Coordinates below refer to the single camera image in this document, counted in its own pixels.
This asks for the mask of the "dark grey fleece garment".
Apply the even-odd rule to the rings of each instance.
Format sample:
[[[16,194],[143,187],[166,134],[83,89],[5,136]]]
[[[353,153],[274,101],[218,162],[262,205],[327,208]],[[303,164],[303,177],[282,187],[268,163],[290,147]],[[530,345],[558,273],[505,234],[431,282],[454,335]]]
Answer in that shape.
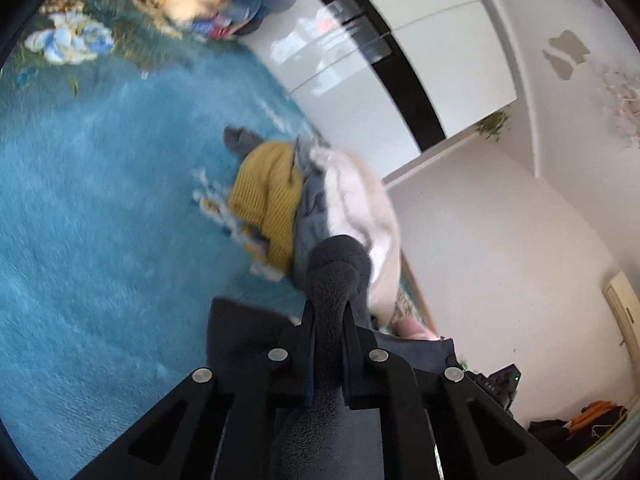
[[[448,340],[378,333],[371,263],[340,235],[311,254],[302,320],[217,297],[207,363],[228,414],[214,479],[435,479],[438,447],[420,378],[454,362]]]

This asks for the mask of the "orange and black clothes pile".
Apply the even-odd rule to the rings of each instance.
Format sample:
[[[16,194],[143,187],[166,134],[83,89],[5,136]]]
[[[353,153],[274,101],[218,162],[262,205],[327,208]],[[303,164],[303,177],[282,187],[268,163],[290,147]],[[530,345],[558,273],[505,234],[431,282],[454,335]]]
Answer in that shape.
[[[528,432],[564,465],[585,454],[612,434],[626,419],[628,410],[611,401],[594,401],[570,420],[531,422]]]

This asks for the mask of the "white air conditioner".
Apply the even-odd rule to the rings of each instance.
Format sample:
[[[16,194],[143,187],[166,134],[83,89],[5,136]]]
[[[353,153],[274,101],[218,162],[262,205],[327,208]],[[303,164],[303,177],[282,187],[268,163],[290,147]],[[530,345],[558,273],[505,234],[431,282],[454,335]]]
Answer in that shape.
[[[603,289],[603,296],[616,319],[634,366],[639,365],[639,298],[623,272],[618,272]]]

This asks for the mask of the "grey blue garment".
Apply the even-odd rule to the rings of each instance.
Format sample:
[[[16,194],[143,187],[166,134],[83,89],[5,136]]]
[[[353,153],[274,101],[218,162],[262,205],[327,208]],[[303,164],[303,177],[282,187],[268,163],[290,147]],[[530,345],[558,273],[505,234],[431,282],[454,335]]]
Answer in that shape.
[[[250,154],[259,144],[269,142],[258,133],[247,128],[235,128],[228,126],[222,134],[224,146],[239,157],[241,164],[243,159]],[[302,289],[305,287],[308,261],[314,246],[330,236],[326,226],[326,191],[324,190],[324,173],[314,166],[310,159],[310,150],[314,144],[305,140],[296,139],[288,142],[294,144],[295,167],[300,171],[304,179],[302,197],[297,207],[294,222],[294,259],[292,270],[284,274],[270,266],[266,260],[268,242],[259,234],[258,229],[242,222],[252,230],[252,235],[258,239],[258,246],[262,250],[262,261],[275,270],[279,275],[285,275],[292,280],[294,285]]]

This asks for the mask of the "white fluffy garment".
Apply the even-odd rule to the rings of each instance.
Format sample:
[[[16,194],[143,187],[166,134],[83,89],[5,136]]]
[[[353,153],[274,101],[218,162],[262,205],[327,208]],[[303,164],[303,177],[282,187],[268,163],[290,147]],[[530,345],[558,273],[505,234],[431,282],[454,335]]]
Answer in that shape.
[[[367,305],[378,325],[390,324],[400,283],[400,229],[383,181],[356,154],[314,146],[310,159],[324,173],[329,233],[348,235],[366,250]]]

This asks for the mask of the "teal floral bed blanket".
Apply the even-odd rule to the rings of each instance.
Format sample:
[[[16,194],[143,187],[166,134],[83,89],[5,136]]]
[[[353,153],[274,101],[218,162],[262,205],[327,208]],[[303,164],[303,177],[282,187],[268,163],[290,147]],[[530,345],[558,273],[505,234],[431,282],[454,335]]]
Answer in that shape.
[[[102,26],[103,52],[56,65],[18,44],[1,75],[1,419],[40,479],[68,479],[206,361],[216,296],[297,311],[288,283],[193,203],[230,184],[226,125],[414,152],[386,94],[307,118],[240,44],[171,38],[132,0],[49,0]]]

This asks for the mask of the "mustard yellow knit sweater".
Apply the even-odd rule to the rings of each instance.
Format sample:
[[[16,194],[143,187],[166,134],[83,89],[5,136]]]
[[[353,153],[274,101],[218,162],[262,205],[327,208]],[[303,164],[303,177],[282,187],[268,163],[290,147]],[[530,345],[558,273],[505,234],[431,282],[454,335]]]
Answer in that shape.
[[[259,144],[242,161],[228,204],[235,217],[268,242],[266,260],[289,274],[294,259],[294,222],[304,179],[295,167],[294,144]]]

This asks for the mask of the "green plant on wardrobe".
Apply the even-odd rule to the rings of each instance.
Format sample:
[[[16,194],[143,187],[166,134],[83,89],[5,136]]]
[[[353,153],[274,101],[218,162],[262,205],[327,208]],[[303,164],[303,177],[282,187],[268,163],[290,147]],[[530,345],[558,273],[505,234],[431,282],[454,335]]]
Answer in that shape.
[[[475,131],[485,140],[499,142],[503,133],[510,127],[508,110],[496,110],[475,125]]]

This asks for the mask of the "white glossy wardrobe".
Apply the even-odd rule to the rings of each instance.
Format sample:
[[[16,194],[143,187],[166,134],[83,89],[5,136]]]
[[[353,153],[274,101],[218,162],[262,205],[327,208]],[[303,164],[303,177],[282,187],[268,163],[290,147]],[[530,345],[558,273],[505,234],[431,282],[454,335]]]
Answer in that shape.
[[[323,140],[381,177],[516,98],[483,0],[297,0],[246,43]]]

